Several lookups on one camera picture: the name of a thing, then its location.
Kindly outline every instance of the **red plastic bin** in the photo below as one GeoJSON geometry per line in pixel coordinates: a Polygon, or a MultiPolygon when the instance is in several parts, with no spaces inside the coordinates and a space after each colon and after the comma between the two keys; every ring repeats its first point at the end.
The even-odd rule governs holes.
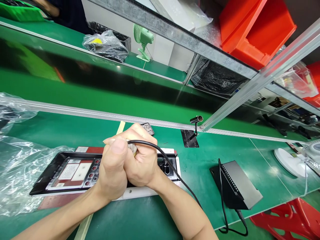
{"type": "Polygon", "coordinates": [[[229,0],[219,19],[222,50],[258,70],[297,28],[282,0],[229,0]]]}
{"type": "MultiPolygon", "coordinates": [[[[320,61],[308,65],[307,68],[311,72],[313,81],[317,86],[318,92],[320,93],[320,61]]],[[[314,97],[304,98],[304,100],[306,100],[315,107],[320,107],[320,94],[314,97]]]]}

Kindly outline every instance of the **black garbage bag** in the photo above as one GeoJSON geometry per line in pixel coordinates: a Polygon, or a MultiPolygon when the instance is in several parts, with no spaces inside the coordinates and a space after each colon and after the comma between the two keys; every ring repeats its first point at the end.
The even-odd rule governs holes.
{"type": "Polygon", "coordinates": [[[231,95],[246,80],[240,74],[202,56],[191,77],[195,88],[222,95],[231,95]]]}
{"type": "MultiPolygon", "coordinates": [[[[103,32],[107,31],[107,30],[112,30],[111,28],[108,28],[106,26],[101,25],[100,23],[96,23],[96,22],[88,22],[88,26],[89,28],[91,28],[92,30],[92,34],[102,34],[103,32]]],[[[115,30],[112,30],[113,35],[116,36],[116,38],[118,38],[121,43],[126,47],[126,49],[131,52],[131,38],[119,33],[115,30]]]]}

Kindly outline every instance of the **metal shelf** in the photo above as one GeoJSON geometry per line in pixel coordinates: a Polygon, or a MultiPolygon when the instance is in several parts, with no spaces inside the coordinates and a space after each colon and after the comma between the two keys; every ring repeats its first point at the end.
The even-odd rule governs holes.
{"type": "MultiPolygon", "coordinates": [[[[203,36],[199,33],[197,36],[134,0],[90,1],[248,79],[252,79],[258,73],[257,70],[223,52],[219,46],[214,46],[219,41],[215,41],[209,35],[203,36]]],[[[214,29],[215,26],[210,25],[208,28],[214,29]]]]}
{"type": "Polygon", "coordinates": [[[281,87],[280,85],[276,83],[270,83],[265,88],[320,117],[320,109],[299,98],[298,96],[294,95],[293,93],[281,87]]]}

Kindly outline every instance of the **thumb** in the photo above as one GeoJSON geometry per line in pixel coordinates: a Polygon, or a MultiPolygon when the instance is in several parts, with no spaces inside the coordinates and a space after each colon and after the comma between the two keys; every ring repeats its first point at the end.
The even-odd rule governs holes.
{"type": "Polygon", "coordinates": [[[117,137],[114,142],[106,145],[102,162],[106,171],[122,170],[128,152],[128,143],[122,137],[117,137]]]}

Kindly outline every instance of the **hand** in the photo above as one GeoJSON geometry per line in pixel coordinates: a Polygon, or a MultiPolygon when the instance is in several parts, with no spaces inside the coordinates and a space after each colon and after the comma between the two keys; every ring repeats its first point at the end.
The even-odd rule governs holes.
{"type": "Polygon", "coordinates": [[[125,159],[130,157],[132,158],[132,152],[128,151],[127,141],[120,136],[104,147],[99,178],[94,189],[106,204],[121,197],[126,190],[127,175],[123,165],[125,159]]]}
{"type": "MultiPolygon", "coordinates": [[[[157,140],[152,137],[140,124],[133,124],[127,131],[118,134],[128,140],[143,140],[157,144],[157,140]]],[[[104,143],[111,142],[112,138],[108,138],[104,143]]],[[[128,180],[137,187],[152,185],[152,182],[160,171],[157,164],[157,150],[153,147],[136,144],[137,153],[135,157],[129,150],[129,157],[124,162],[124,169],[128,180]]]]}

